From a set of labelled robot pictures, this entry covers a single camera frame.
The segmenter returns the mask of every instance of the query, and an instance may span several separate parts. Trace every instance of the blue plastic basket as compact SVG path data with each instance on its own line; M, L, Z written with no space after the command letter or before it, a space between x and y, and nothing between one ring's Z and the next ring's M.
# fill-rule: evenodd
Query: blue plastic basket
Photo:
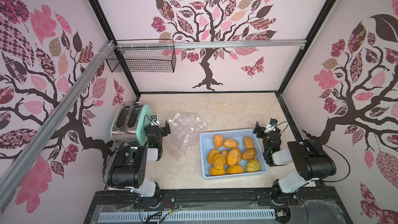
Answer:
M246 150L246 148L243 146L243 138L244 137L251 138L251 140L253 140L253 143L254 143L254 148L256 149L256 152L257 152L257 155L255 158L260 162L260 170L257 172L248 173L246 171L246 164L249 161L245 161L242 159L240 161L239 165L243 167L243 169L244 169L243 173L211 176L209 174L209 169L210 169L211 165L207 162L207 155L211 150L215 149L214 143L213 143L213 138L216 134L221 135L224 138L224 140L227 138L235 139L239 143L238 148L241 150L241 152L244 152ZM202 173L203 173L203 177L206 179L241 177L241 176L246 176L246 175L258 175L258 174L262 174L262 173L268 171L268 165L266 164L266 161L264 160L263 151L261 150L261 146L260 146L260 143L258 142L256 135L253 133L253 129L224 131L224 132L205 132L205 133L201 133L199 135L199 140L200 140L200 152L201 152L201 159L202 159ZM231 151L231 149L227 149L226 147L223 147L223 146L218 148L217 150L219 150L220 153L223 150L228 150L228 152Z

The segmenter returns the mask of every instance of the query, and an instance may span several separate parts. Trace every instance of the wall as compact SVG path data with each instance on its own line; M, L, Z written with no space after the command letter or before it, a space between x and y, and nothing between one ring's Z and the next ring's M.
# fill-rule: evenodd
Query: wall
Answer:
M341 152L354 223L398 222L398 0L340 0L283 97L303 137ZM325 150L347 174L339 155Z
M325 0L99 2L117 39L201 42L305 39ZM140 91L277 90L297 51L297 46L178 50L174 73L133 77Z
M0 175L72 87L105 35L87 0L0 0ZM133 95L102 65L25 176L1 223L82 223L120 103Z

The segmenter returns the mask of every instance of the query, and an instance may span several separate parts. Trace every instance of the tree mural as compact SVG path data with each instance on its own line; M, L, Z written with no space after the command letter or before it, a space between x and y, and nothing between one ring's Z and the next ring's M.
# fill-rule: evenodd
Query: tree mural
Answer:
M276 21L265 16L270 12L272 5L266 5L270 0L156 0L161 17L154 17L152 27L162 32L160 39L173 39L176 42L201 41L238 41L238 40L269 40L276 33L265 30ZM222 85L213 79L209 59L230 56L238 59L255 51L255 47L237 47L234 50L226 48L202 48L201 50L176 50L181 54L181 60L190 62L200 61L206 77L195 85L206 85L208 90L215 91L211 85ZM252 76L263 70L263 59L260 58L255 66L245 66L241 69Z

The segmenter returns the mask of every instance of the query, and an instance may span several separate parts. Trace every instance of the clear plastic bag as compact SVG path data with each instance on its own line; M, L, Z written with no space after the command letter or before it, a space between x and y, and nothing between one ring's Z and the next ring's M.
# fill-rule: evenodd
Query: clear plastic bag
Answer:
M177 113L169 119L171 134L163 142L165 149L177 160L192 153L199 142L199 134L206 132L207 125L192 113Z

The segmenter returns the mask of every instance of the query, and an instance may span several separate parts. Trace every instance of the black wire basket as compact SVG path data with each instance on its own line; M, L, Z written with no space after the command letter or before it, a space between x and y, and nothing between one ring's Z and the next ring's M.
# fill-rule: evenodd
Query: black wire basket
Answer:
M166 72L174 73L176 68L176 51L174 49L174 42L169 42L166 39L145 39L153 42L158 40L160 43L167 43L167 46L140 47L145 44L133 44L129 46L117 47L117 50L126 61L130 72ZM115 53L112 53L106 59L111 72L123 72L122 66Z

